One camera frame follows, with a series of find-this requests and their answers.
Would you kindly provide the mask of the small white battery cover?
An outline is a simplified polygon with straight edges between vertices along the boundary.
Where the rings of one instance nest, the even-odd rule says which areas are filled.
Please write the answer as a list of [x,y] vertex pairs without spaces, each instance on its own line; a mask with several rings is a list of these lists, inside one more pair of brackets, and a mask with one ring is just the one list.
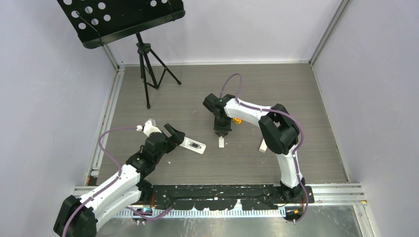
[[224,146],[225,146],[224,138],[222,136],[220,136],[218,138],[218,147],[219,148],[224,148]]

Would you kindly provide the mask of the white air conditioner remote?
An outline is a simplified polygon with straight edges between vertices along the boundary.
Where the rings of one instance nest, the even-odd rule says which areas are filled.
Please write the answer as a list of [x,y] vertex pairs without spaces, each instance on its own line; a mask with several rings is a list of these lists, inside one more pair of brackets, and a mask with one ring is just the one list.
[[190,139],[188,137],[185,137],[183,142],[179,146],[190,151],[196,152],[200,155],[202,155],[205,152],[205,149],[207,147],[205,144]]

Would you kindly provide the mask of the long white remote control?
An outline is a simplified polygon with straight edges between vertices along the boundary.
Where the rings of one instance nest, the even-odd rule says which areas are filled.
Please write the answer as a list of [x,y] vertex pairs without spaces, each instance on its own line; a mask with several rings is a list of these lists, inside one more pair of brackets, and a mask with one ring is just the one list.
[[267,150],[267,145],[265,143],[265,140],[263,139],[260,143],[259,149],[260,152],[265,153]]

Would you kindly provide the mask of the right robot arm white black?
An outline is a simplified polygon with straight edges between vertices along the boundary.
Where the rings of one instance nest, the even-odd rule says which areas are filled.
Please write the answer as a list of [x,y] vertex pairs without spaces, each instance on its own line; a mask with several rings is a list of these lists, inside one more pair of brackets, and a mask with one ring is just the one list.
[[228,135],[234,118],[258,126],[267,148],[277,157],[284,200],[292,203],[301,197],[304,178],[300,173],[296,152],[300,129],[283,105],[267,107],[246,104],[230,94],[221,98],[209,94],[203,105],[215,116],[213,129],[219,137]]

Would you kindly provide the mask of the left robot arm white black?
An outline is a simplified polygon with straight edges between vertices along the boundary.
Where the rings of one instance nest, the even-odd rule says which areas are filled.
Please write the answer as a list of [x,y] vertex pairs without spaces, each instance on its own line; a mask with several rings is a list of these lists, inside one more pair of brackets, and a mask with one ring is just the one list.
[[146,135],[144,145],[118,171],[101,185],[80,197],[68,196],[62,203],[53,226],[60,237],[94,237],[115,214],[128,205],[151,200],[151,184],[145,180],[155,170],[164,154],[173,151],[185,140],[185,133],[164,125],[165,135],[150,119],[144,125],[129,126],[128,130]]

